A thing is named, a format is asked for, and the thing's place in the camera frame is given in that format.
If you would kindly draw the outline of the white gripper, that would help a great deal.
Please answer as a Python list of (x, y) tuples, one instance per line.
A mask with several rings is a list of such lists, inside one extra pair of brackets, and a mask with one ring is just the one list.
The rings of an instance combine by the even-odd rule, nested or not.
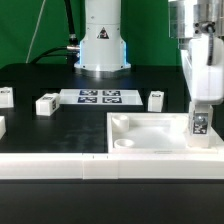
[(181, 61), (191, 101), (221, 104), (224, 101), (224, 42), (215, 37), (212, 64), (208, 65), (209, 36), (191, 39), (181, 51)]

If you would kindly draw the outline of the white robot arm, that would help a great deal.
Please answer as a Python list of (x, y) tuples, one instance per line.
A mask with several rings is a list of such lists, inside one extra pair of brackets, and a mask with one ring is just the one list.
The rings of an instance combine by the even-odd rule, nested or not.
[(171, 59), (175, 38), (191, 101), (224, 101), (224, 0), (84, 0), (84, 18), (77, 68), (127, 69), (132, 53)]

